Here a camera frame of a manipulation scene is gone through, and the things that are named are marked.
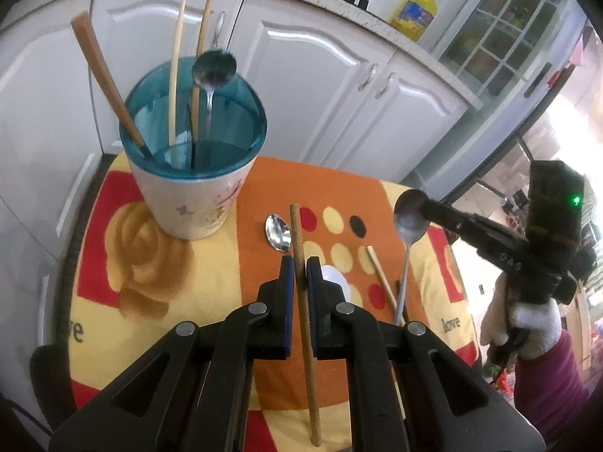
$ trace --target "metal screw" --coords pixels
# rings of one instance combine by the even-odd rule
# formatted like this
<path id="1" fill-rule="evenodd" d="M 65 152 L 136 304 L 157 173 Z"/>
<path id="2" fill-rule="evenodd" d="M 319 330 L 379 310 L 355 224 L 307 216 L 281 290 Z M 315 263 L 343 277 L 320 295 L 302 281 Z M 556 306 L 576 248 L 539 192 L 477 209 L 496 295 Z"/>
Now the metal screw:
<path id="1" fill-rule="evenodd" d="M 342 315 L 350 315 L 354 312 L 354 305 L 351 302 L 340 302 L 335 309 Z"/>
<path id="2" fill-rule="evenodd" d="M 195 333 L 195 325 L 190 321 L 183 321 L 176 326 L 176 333 L 180 336 L 189 336 L 190 334 Z"/>
<path id="3" fill-rule="evenodd" d="M 263 315 L 268 310 L 268 307 L 263 302 L 252 302 L 248 309 L 253 315 Z"/>
<path id="4" fill-rule="evenodd" d="M 410 333 L 416 336 L 421 336 L 427 331 L 425 325 L 418 321 L 411 321 L 406 328 L 408 328 Z"/>

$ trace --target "chopstick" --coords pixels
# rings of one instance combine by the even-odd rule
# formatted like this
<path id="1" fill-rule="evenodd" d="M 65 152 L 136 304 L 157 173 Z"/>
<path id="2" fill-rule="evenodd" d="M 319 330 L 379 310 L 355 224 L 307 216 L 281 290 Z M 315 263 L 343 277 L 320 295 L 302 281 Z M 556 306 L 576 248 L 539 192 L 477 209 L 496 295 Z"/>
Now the chopstick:
<path id="1" fill-rule="evenodd" d="M 293 261 L 295 265 L 295 285 L 297 286 L 297 308 L 299 309 L 301 329 L 301 354 L 303 357 L 304 375 L 306 377 L 306 393 L 308 394 L 308 409 L 310 411 L 310 441 L 315 447 L 322 443 L 320 431 L 320 412 L 316 380 L 314 379 L 314 361 L 312 359 L 310 315 L 308 310 L 308 293 L 306 287 L 306 259 L 303 253 L 302 221 L 300 206 L 292 203 L 289 206 L 291 216 L 291 241 Z"/>
<path id="2" fill-rule="evenodd" d="M 119 122 L 125 127 L 126 131 L 128 131 L 128 134 L 132 137 L 135 145 L 140 148 L 142 154 L 146 158 L 153 158 L 153 155 L 145 144 L 145 140 L 142 138 L 141 133 L 138 131 L 134 121 L 130 117 L 124 101 L 121 99 L 119 90 L 115 85 L 115 81 L 113 81 L 107 62 L 98 45 L 98 40 L 96 39 L 94 28 L 92 28 L 92 22 L 90 21 L 88 12 L 84 11 L 74 17 L 71 21 L 71 28 L 73 29 L 75 38 L 88 62 L 90 70 L 96 78 L 98 86 L 101 87 L 101 90 L 107 98 L 113 112 L 115 112 L 115 115 L 119 119 Z"/>
<path id="3" fill-rule="evenodd" d="M 182 41 L 182 24 L 185 16 L 186 0 L 180 3 L 174 45 L 172 47 L 172 62 L 170 66 L 170 94 L 168 95 L 168 141 L 170 146 L 176 142 L 176 82 L 178 79 L 178 59 L 180 57 L 180 41 Z"/>
<path id="4" fill-rule="evenodd" d="M 205 0 L 203 8 L 203 17 L 201 18 L 201 27 L 199 28 L 199 38 L 197 40 L 197 54 L 203 53 L 205 36 L 209 28 L 209 15 L 212 12 L 213 0 Z M 197 140 L 199 138 L 199 88 L 193 84 L 191 96 L 191 119 L 192 119 L 192 149 L 191 149 L 191 169 L 195 167 L 195 154 L 197 152 Z"/>
<path id="5" fill-rule="evenodd" d="M 387 281 L 387 277 L 385 276 L 383 267 L 381 266 L 381 263 L 379 263 L 379 258 L 377 256 L 377 253 L 375 252 L 375 249 L 370 245 L 367 246 L 367 253 L 369 254 L 369 258 L 373 262 L 373 266 L 375 267 L 375 272 L 377 272 L 379 281 L 381 282 L 381 285 L 385 289 L 385 294 L 387 295 L 387 298 L 390 301 L 390 306 L 392 307 L 392 309 L 395 312 L 396 307 L 397 307 L 396 297 L 394 296 L 394 293 L 391 290 L 390 283 Z"/>

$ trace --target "table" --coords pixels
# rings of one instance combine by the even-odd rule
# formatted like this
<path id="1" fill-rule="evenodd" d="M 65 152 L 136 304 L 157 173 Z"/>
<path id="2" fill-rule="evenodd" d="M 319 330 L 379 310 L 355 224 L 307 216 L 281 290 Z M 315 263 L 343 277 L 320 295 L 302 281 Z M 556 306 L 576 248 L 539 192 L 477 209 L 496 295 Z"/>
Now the table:
<path id="1" fill-rule="evenodd" d="M 393 312 L 367 257 L 372 244 L 391 285 L 405 249 L 392 212 L 406 187 L 305 164 L 258 158 L 225 224 L 214 235 L 183 241 L 151 216 L 124 155 L 113 162 L 90 216 L 73 284 L 69 359 L 81 407 L 183 320 L 207 325 L 254 301 L 261 283 L 278 277 L 281 253 L 264 236 L 267 215 L 289 218 L 301 205 L 306 257 L 317 255 L 346 277 L 352 302 L 391 322 Z M 477 358 L 473 322 L 461 278 L 439 227 L 411 251 L 410 319 L 428 325 L 469 364 Z M 316 450 L 309 441 L 308 403 L 297 309 L 291 357 L 256 361 L 246 450 Z M 344 361 L 316 362 L 323 450 L 351 444 Z"/>

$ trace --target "white glove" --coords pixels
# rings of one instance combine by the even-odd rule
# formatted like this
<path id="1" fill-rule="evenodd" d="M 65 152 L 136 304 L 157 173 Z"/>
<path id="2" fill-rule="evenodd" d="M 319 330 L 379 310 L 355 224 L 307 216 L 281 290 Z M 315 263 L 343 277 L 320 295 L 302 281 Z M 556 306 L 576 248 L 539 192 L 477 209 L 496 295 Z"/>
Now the white glove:
<path id="1" fill-rule="evenodd" d="M 507 275 L 503 272 L 496 280 L 494 296 L 482 321 L 479 342 L 482 345 L 495 343 L 504 345 L 509 339 L 505 323 L 505 285 Z M 527 360 L 535 359 L 553 348 L 562 335 L 562 320 L 554 299 L 547 304 L 527 304 L 518 302 L 512 305 L 509 323 L 516 328 L 530 330 L 528 339 L 517 351 Z"/>

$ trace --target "silver spoon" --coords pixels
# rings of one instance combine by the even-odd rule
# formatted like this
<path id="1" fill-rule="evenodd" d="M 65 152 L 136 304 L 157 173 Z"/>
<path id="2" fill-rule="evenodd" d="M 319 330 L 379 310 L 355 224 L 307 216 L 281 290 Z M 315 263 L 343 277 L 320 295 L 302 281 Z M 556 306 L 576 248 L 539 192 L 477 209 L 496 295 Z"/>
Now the silver spoon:
<path id="1" fill-rule="evenodd" d="M 406 258 L 404 260 L 404 274 L 398 293 L 396 317 L 394 324 L 402 323 L 402 310 L 406 299 L 406 284 L 408 282 L 408 267 L 410 265 L 410 251 L 412 245 L 419 241 L 427 232 L 429 221 L 421 215 L 420 208 L 429 197 L 421 190 L 406 190 L 396 200 L 394 206 L 394 226 L 400 239 L 406 245 Z"/>
<path id="2" fill-rule="evenodd" d="M 236 74 L 236 59 L 224 49 L 210 49 L 201 54 L 192 66 L 192 80 L 207 95 L 205 140 L 209 141 L 212 130 L 213 92 L 223 87 Z"/>
<path id="3" fill-rule="evenodd" d="M 276 250 L 289 255 L 291 247 L 291 229 L 278 214 L 270 214 L 266 219 L 266 238 Z"/>

